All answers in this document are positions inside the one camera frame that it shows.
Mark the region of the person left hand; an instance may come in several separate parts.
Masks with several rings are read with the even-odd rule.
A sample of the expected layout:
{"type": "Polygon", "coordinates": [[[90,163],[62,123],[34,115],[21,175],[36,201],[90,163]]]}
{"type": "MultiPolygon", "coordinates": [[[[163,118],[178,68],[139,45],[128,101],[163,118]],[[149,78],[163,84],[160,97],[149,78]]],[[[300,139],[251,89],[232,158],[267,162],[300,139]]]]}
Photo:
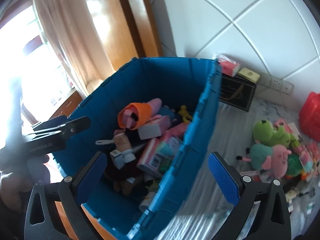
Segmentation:
{"type": "Polygon", "coordinates": [[[39,181],[50,183],[50,172],[45,165],[48,161],[49,156],[43,155],[1,172],[1,199],[9,210],[21,213],[25,203],[21,193],[31,191],[39,181]]]}

